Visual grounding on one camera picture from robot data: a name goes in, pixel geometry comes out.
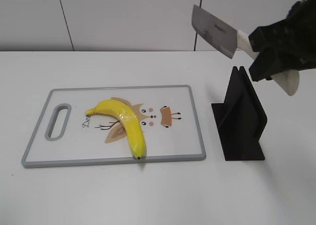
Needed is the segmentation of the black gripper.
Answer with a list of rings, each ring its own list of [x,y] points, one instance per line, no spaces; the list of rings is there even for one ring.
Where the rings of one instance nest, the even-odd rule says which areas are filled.
[[[259,52],[249,68],[252,81],[316,68],[316,0],[294,3],[285,21],[259,26],[248,36],[252,50]]]

